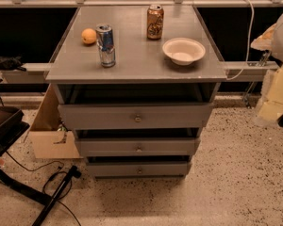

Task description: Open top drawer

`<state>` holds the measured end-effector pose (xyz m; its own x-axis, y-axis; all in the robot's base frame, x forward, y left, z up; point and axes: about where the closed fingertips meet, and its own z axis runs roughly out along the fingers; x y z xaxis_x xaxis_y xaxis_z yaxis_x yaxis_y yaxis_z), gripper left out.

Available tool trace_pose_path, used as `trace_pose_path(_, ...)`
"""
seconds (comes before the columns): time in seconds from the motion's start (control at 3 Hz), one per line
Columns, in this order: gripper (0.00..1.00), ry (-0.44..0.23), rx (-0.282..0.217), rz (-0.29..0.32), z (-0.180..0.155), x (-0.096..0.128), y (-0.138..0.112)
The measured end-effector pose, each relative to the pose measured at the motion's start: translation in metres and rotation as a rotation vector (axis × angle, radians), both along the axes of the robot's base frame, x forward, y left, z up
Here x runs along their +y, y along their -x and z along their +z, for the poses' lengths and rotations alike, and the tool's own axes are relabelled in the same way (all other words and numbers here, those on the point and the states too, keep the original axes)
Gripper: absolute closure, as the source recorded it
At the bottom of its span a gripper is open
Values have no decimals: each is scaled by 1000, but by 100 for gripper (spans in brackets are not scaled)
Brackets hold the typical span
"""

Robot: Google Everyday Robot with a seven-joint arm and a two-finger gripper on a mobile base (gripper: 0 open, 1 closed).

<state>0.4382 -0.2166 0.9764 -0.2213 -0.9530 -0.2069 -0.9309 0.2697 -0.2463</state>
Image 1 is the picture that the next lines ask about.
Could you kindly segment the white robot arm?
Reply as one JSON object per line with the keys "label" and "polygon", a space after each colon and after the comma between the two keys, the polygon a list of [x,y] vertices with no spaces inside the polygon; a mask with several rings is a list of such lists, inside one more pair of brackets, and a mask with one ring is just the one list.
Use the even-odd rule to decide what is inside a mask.
{"label": "white robot arm", "polygon": [[274,58],[283,62],[283,13],[275,24],[251,42],[251,47],[270,51]]}

